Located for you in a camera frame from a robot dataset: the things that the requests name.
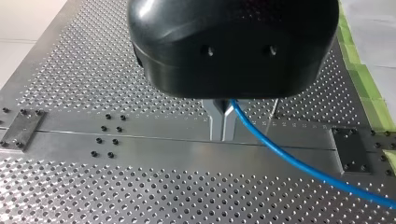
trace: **metal clamp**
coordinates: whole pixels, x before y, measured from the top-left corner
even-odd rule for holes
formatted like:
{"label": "metal clamp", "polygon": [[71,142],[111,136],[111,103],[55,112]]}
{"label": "metal clamp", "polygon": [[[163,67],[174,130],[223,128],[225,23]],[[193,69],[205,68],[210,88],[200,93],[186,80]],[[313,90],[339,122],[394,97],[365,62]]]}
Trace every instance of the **metal clamp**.
{"label": "metal clamp", "polygon": [[[246,103],[240,101],[242,109]],[[203,100],[202,105],[210,117],[210,140],[233,141],[236,113],[228,101]]]}
{"label": "metal clamp", "polygon": [[45,112],[41,110],[21,109],[0,141],[0,147],[18,151],[25,150],[44,115]]}

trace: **green tape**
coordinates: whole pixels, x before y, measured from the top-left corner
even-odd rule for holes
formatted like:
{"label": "green tape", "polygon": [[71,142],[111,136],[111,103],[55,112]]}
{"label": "green tape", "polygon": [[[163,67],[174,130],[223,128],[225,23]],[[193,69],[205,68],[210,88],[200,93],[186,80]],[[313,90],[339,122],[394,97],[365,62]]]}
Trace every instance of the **green tape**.
{"label": "green tape", "polygon": [[355,48],[355,45],[344,45],[346,48],[346,53],[349,61],[351,63],[360,64],[361,59],[359,58],[358,51]]}
{"label": "green tape", "polygon": [[359,76],[359,73],[355,70],[349,70],[349,76],[352,79],[353,85],[356,88],[356,91],[358,92],[358,95],[360,98],[370,98],[369,93],[364,87],[363,82],[361,81],[361,77]]}
{"label": "green tape", "polygon": [[384,153],[393,169],[393,173],[396,173],[396,151],[384,150]]}
{"label": "green tape", "polygon": [[342,42],[346,45],[355,45],[352,39],[352,35],[349,32],[349,27],[347,26],[347,19],[344,16],[340,16],[338,27],[343,39]]}
{"label": "green tape", "polygon": [[373,101],[369,98],[361,98],[361,104],[363,105],[364,112],[366,113],[371,128],[376,132],[384,131],[384,127],[382,125],[381,119],[376,113]]}
{"label": "green tape", "polygon": [[396,131],[396,127],[389,114],[387,105],[383,100],[381,93],[376,87],[374,80],[367,69],[367,66],[361,64],[358,51],[356,50],[350,33],[347,19],[340,4],[340,18],[338,23],[337,37],[346,69],[355,86],[367,119],[372,129],[377,132]]}
{"label": "green tape", "polygon": [[373,100],[382,99],[381,93],[379,93],[379,90],[376,87],[374,80],[367,69],[367,66],[364,64],[355,64],[355,71],[358,72],[359,77],[361,78],[361,83],[368,93],[368,97]]}
{"label": "green tape", "polygon": [[385,103],[384,100],[372,100],[373,101],[373,106],[375,108],[376,114],[378,115],[381,123],[382,123],[382,130],[379,131],[396,131],[395,125],[393,123],[393,120],[390,116],[390,113],[388,111],[387,104]]}

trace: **metal bracket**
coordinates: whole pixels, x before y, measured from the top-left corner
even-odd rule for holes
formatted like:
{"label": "metal bracket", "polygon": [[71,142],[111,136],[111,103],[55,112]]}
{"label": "metal bracket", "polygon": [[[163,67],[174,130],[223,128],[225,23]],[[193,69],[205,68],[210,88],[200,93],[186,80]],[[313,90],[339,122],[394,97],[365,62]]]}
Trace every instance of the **metal bracket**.
{"label": "metal bracket", "polygon": [[332,128],[332,139],[337,148],[337,159],[343,173],[371,173],[366,149],[355,129]]}
{"label": "metal bracket", "polygon": [[[242,109],[245,102],[240,101]],[[226,101],[203,100],[202,105],[210,117],[210,140],[233,141],[235,133],[236,113],[233,106]]]}
{"label": "metal bracket", "polygon": [[41,110],[21,109],[0,141],[0,147],[24,151],[44,115]]}
{"label": "metal bracket", "polygon": [[210,118],[210,141],[221,141],[224,123],[224,112],[221,101],[202,100],[202,106]]}

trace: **perforated steel table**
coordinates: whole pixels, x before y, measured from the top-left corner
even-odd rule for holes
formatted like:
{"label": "perforated steel table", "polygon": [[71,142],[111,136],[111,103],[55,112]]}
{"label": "perforated steel table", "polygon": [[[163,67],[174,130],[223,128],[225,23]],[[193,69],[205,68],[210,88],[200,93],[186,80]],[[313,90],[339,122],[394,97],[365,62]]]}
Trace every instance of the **perforated steel table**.
{"label": "perforated steel table", "polygon": [[[232,142],[211,142],[199,100],[145,80],[126,4],[69,0],[1,90],[2,136],[21,108],[47,114],[23,152],[0,152],[0,223],[396,223],[393,210],[294,169],[239,121]],[[269,121],[273,105],[251,100],[246,113],[289,153],[396,199],[374,147],[394,136],[371,136],[336,40],[318,80]],[[342,175],[332,127],[357,128],[369,175]]]}

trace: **white floor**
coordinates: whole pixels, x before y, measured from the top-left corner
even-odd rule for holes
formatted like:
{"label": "white floor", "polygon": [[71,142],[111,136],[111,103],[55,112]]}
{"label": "white floor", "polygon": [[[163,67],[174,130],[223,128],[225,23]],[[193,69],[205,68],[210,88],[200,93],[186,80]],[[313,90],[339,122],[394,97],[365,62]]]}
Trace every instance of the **white floor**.
{"label": "white floor", "polygon": [[66,0],[0,0],[0,89]]}

